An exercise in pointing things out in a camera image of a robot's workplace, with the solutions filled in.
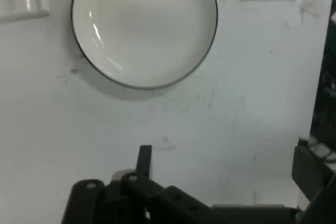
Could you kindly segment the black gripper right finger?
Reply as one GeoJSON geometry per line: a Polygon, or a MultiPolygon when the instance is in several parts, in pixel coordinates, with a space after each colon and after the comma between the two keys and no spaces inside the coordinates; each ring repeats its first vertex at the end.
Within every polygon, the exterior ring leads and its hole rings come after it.
{"type": "Polygon", "coordinates": [[[297,223],[335,223],[335,172],[308,147],[296,146],[292,178],[309,200],[297,223]]]}

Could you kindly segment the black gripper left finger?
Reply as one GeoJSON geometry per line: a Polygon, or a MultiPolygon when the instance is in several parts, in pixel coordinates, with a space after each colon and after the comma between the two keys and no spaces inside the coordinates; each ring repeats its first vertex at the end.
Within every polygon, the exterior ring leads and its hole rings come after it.
{"type": "Polygon", "coordinates": [[[139,148],[134,171],[105,185],[75,183],[63,223],[209,223],[210,209],[176,187],[150,180],[152,146],[139,148]]]}

